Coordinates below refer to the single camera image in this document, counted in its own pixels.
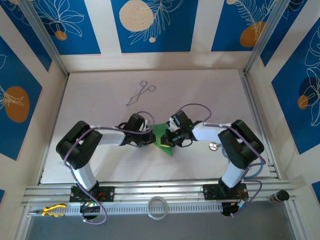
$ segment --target gray floor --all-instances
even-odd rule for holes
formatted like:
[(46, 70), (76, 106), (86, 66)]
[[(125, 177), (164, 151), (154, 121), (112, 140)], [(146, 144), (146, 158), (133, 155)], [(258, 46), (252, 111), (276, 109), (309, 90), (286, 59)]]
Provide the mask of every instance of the gray floor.
[(80, 216), (32, 217), (27, 240), (293, 240), (284, 205), (254, 202), (234, 219), (220, 213), (111, 215), (103, 225)]

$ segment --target pliers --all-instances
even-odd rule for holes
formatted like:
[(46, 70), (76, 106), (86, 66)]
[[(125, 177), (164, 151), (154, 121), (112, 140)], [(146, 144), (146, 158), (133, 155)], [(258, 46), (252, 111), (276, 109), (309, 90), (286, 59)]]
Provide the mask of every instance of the pliers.
[(45, 216), (46, 214), (48, 214), (49, 216), (53, 216), (53, 217), (63, 217), (65, 214), (62, 213), (62, 214), (54, 214), (52, 212), (49, 212), (53, 209), (57, 209), (57, 208), (65, 208), (67, 207), (67, 205), (65, 204), (56, 204), (56, 205), (53, 205), (53, 206), (50, 206), (50, 207), (44, 207), (43, 209), (41, 210), (34, 210), (34, 211), (30, 211), (29, 214), (35, 214), (35, 215), (42, 215), (42, 216)]

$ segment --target white table surface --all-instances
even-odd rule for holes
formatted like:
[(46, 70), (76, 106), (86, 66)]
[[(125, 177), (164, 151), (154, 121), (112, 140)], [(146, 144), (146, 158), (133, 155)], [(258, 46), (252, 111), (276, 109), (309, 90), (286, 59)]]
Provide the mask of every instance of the white table surface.
[[(138, 102), (126, 106), (140, 90), (140, 82), (156, 86), (143, 93)], [(165, 123), (182, 105), (200, 103), (212, 110), (208, 123), (243, 120), (256, 134), (238, 70), (168, 70), (71, 73), (50, 143), (41, 183), (72, 183), (73, 178), (56, 153), (56, 145), (80, 120), (90, 125), (112, 127), (126, 122), (138, 111), (150, 112), (156, 124)], [(193, 122), (208, 116), (206, 109), (184, 109)], [(221, 150), (211, 151), (209, 141), (174, 148), (170, 157), (155, 145), (98, 146), (90, 166), (100, 182), (161, 181), (219, 178), (228, 167)], [(248, 173), (255, 173), (253, 167)], [(268, 177), (264, 166), (259, 177)]]

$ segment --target small metal disc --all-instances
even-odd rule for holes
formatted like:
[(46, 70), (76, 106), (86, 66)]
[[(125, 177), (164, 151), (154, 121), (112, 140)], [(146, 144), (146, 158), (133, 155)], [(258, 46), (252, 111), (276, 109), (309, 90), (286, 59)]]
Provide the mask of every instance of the small metal disc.
[(211, 151), (217, 151), (219, 146), (215, 142), (210, 142), (209, 143), (209, 148), (210, 148)]

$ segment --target beige circle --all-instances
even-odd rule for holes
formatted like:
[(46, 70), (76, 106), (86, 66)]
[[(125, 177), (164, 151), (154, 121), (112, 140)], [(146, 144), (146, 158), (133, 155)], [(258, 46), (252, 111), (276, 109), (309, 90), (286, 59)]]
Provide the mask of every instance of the beige circle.
[(229, 5), (235, 4), (238, 0), (226, 0), (226, 3)]
[(146, 30), (154, 22), (151, 8), (141, 0), (126, 2), (119, 12), (120, 22), (131, 32)]
[(18, 5), (19, 3), (18, 3), (18, 0), (8, 0), (9, 2), (11, 2), (11, 3), (13, 3), (13, 4), (15, 4), (15, 5)]
[(154, 37), (150, 37), (150, 38), (149, 38), (149, 42), (150, 42), (150, 43), (154, 43), (155, 41), (156, 41), (156, 39), (155, 39)]

